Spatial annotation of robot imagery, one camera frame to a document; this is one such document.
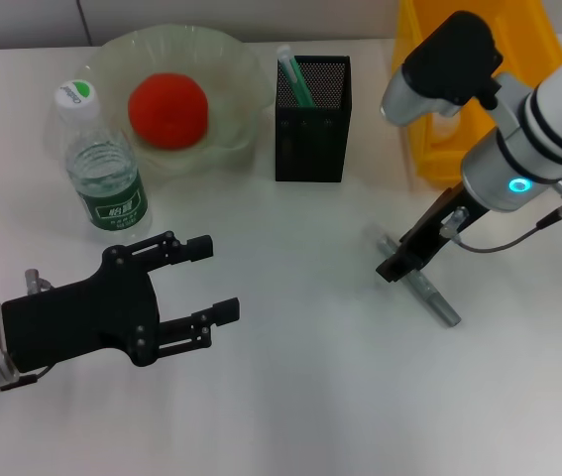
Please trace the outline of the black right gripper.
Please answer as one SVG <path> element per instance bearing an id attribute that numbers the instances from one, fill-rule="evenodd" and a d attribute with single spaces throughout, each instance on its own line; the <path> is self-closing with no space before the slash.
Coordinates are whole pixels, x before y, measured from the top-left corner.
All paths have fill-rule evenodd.
<path id="1" fill-rule="evenodd" d="M 489 210 L 481 205 L 459 182 L 447 188 L 399 240 L 398 248 L 381 244 L 379 250 L 385 259 L 376 272 L 387 282 L 401 280 L 412 271 L 420 271 L 450 241 L 440 230 L 450 216 L 460 207 L 467 210 L 467 218 L 457 227 L 465 230 Z"/>

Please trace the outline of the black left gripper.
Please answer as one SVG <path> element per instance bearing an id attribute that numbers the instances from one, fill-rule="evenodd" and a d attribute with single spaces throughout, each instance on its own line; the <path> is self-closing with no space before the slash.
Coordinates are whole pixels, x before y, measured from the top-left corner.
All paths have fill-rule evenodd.
<path id="1" fill-rule="evenodd" d="M 91 277 L 1 304 L 8 356 L 26 373 L 108 348 L 138 367 L 208 348 L 213 325 L 239 320 L 239 300 L 160 323 L 149 272 L 212 256 L 209 235 L 181 242 L 172 231 L 108 249 Z"/>

